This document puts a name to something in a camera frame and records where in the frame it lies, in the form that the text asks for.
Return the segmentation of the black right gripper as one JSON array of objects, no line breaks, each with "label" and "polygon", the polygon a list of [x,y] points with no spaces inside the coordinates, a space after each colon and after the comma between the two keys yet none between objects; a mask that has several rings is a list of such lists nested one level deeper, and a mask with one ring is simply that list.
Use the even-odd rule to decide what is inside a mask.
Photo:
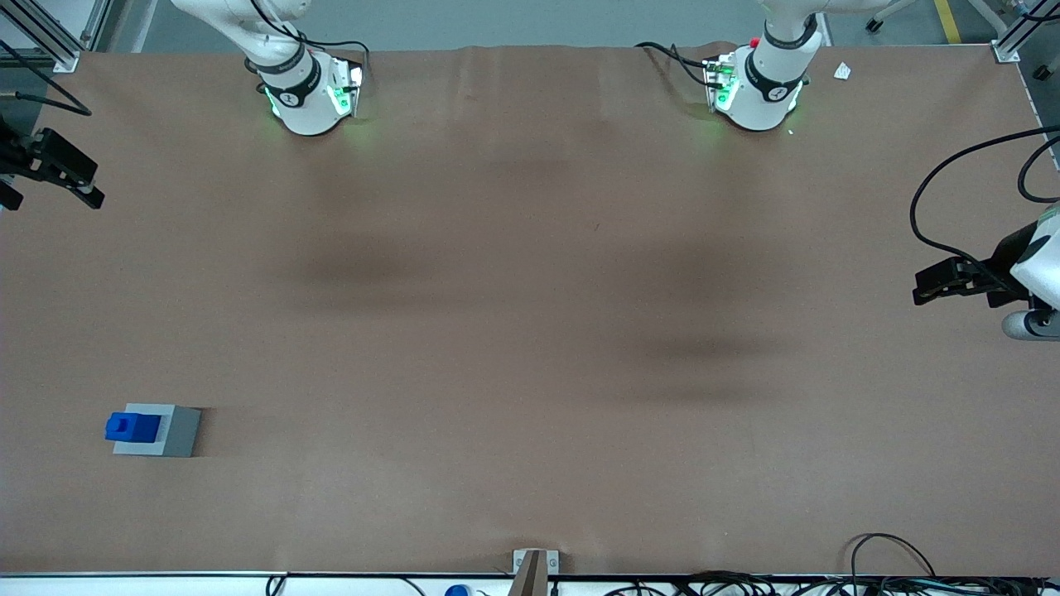
[{"label": "black right gripper", "polygon": [[[7,210],[18,210],[23,195],[5,182],[7,178],[45,180],[59,185],[87,204],[99,209],[105,200],[105,193],[95,185],[96,162],[84,154],[75,144],[65,139],[59,132],[45,127],[36,135],[36,158],[31,154],[30,137],[10,124],[1,125],[1,206]],[[34,169],[34,162],[39,169]]]}]

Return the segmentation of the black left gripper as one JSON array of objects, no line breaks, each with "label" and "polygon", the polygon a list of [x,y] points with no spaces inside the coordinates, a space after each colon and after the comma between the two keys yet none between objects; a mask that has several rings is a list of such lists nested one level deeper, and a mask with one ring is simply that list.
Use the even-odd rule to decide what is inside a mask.
[{"label": "black left gripper", "polygon": [[980,268],[965,257],[947,257],[916,274],[913,304],[916,306],[952,296],[985,294],[988,306],[996,309],[1017,301],[1029,301],[1030,293],[1014,278],[1010,269],[1029,247],[1038,225],[1029,223],[1004,236],[993,253],[983,261],[999,281],[980,282]]}]

